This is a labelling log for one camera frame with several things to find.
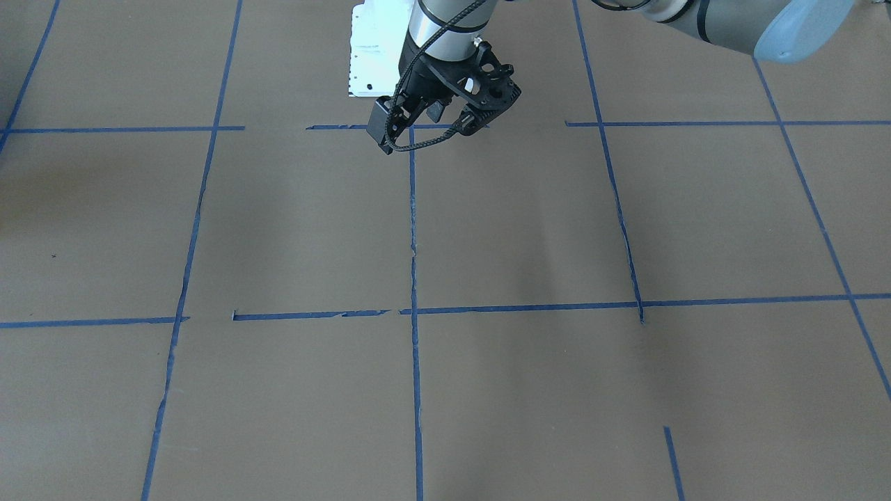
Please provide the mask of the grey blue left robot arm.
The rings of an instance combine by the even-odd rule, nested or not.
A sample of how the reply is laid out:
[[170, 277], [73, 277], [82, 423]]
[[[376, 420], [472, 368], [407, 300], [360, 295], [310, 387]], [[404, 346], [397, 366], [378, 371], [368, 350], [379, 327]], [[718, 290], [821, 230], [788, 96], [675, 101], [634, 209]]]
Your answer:
[[[398, 138], [422, 114], [439, 122], [454, 98], [458, 118], [437, 145], [455, 134], [471, 136], [515, 105], [521, 89], [514, 67], [502, 63], [482, 35], [496, 1], [415, 1], [411, 6], [390, 95], [378, 97], [367, 132], [384, 152], [408, 151]], [[838, 31], [853, 1], [598, 1], [614, 13], [640, 13], [716, 47], [757, 60], [792, 64], [811, 57]]]

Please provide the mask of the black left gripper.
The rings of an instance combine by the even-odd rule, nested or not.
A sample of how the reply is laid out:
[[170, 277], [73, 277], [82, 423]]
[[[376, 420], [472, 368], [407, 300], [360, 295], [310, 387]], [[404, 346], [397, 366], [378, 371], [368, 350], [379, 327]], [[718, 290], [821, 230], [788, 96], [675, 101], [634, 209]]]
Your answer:
[[405, 82], [398, 96], [383, 97], [385, 140], [397, 140], [423, 112], [439, 123], [455, 96], [466, 102], [456, 120], [456, 132], [472, 136], [521, 97], [521, 88], [512, 80], [514, 67], [499, 61], [490, 42], [481, 42], [463, 61], [442, 61], [423, 54], [409, 67], [419, 53], [414, 41], [404, 42], [399, 72]]

